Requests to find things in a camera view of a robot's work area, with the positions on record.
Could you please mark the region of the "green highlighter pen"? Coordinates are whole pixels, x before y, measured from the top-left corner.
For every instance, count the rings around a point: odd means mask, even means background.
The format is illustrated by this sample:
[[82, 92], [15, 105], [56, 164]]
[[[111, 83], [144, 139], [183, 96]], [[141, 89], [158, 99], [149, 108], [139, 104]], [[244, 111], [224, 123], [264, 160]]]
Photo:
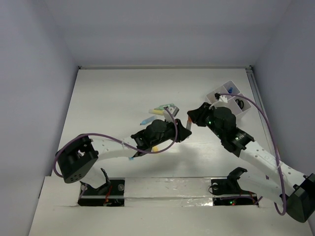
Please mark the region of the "green highlighter pen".
[[157, 108], [155, 108], [155, 110], [164, 110], [165, 107], [171, 107], [171, 106], [174, 106], [173, 103], [169, 103], [169, 104], [163, 104], [163, 105], [160, 105], [158, 106]]

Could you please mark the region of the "yellow highlighter pen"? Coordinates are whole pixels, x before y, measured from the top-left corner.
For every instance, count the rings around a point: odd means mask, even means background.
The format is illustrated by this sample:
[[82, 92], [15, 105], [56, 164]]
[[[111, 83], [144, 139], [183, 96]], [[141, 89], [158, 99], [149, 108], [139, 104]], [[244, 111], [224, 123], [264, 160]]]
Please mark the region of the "yellow highlighter pen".
[[149, 113], [153, 114], [153, 115], [157, 115], [157, 116], [163, 116], [164, 115], [163, 110], [157, 110], [157, 109], [150, 109]]

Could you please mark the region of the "blue highlighter pen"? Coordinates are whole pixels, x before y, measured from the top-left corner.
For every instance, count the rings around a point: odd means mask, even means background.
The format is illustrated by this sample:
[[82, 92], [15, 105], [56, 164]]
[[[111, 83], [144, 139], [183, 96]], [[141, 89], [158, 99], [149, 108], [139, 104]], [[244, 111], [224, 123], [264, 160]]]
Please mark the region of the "blue highlighter pen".
[[151, 117], [146, 118], [143, 121], [141, 121], [140, 125], [147, 125], [147, 124], [151, 123], [152, 121], [154, 121], [155, 119], [157, 119], [156, 116], [151, 116]]

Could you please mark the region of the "black scissors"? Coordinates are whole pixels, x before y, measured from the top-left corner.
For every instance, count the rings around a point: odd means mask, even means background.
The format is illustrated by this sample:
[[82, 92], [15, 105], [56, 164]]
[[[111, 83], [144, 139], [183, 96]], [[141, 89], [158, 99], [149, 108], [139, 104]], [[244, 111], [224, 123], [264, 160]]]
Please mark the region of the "black scissors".
[[244, 108], [244, 101], [240, 99], [236, 99], [235, 102], [237, 103], [238, 107], [242, 110]]

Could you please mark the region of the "grey orange-tipped marker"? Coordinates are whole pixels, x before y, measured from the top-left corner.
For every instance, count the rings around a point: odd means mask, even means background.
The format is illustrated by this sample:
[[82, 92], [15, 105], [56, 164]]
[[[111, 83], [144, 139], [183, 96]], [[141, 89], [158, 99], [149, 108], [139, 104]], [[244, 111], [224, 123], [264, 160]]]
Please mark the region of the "grey orange-tipped marker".
[[191, 131], [191, 126], [192, 126], [192, 121], [191, 121], [190, 117], [188, 117], [187, 124], [186, 124], [186, 129]]

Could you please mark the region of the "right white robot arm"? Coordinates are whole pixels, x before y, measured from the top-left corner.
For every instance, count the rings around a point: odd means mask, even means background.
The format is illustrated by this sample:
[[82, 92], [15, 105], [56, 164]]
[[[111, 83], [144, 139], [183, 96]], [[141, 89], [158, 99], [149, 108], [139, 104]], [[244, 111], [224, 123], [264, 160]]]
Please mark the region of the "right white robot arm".
[[254, 138], [236, 125], [236, 117], [227, 107], [212, 107], [203, 103], [188, 111], [192, 123], [208, 127], [222, 146], [235, 156], [250, 163], [264, 173], [254, 178], [243, 168], [228, 175], [227, 189], [254, 192], [276, 204], [294, 220], [305, 223], [315, 211], [315, 176], [293, 169], [264, 149]]

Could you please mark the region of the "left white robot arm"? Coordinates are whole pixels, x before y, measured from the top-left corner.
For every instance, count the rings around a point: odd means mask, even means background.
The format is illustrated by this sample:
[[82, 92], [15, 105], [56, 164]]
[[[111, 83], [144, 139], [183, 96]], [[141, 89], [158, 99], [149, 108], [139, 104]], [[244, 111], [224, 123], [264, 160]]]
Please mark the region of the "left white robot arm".
[[180, 143], [190, 135], [191, 131], [179, 119], [171, 122], [154, 120], [124, 140], [96, 133], [81, 134], [57, 151], [53, 171], [67, 184], [80, 181], [96, 193], [104, 194], [109, 188], [108, 176], [103, 168], [95, 167], [97, 161], [153, 154], [153, 147], [167, 141]]

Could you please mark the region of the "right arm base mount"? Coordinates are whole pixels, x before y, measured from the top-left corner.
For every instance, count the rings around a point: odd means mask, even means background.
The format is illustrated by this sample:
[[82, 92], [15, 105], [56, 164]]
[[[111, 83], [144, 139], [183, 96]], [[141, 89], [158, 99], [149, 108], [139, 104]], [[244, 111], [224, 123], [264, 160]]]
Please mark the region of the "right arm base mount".
[[253, 192], [241, 189], [238, 180], [247, 170], [238, 167], [225, 178], [211, 180], [208, 192], [213, 195], [214, 206], [257, 206], [260, 198]]

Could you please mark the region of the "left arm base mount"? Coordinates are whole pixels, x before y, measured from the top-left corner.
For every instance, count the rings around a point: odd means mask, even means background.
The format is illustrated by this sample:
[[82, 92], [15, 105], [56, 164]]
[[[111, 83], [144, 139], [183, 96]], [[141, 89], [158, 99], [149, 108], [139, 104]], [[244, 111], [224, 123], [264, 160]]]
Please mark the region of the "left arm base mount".
[[125, 206], [125, 179], [109, 178], [101, 168], [105, 183], [99, 188], [81, 183], [81, 192], [77, 204], [81, 207], [124, 207]]

